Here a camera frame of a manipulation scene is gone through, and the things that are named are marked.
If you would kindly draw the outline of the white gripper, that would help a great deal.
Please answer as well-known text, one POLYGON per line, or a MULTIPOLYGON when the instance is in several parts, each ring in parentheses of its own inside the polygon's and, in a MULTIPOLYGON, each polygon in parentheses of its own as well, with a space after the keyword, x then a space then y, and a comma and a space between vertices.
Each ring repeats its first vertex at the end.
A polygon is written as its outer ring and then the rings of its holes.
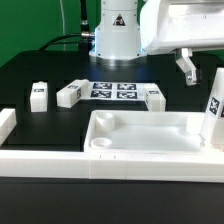
POLYGON ((149 55, 177 49, 175 61, 186 84, 200 84, 202 73, 191 61, 192 50, 224 47, 224 0, 147 0, 140 12, 140 34, 149 55))

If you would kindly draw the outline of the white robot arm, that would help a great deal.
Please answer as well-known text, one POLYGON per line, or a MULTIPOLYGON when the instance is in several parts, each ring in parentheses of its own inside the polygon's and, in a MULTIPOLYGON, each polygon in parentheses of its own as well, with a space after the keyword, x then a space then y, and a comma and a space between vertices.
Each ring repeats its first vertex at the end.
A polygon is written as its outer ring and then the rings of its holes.
POLYGON ((116 66, 173 53, 186 83, 197 84, 192 53, 224 48, 224 0, 144 1, 138 9, 138 0, 101 0, 91 60, 116 66))

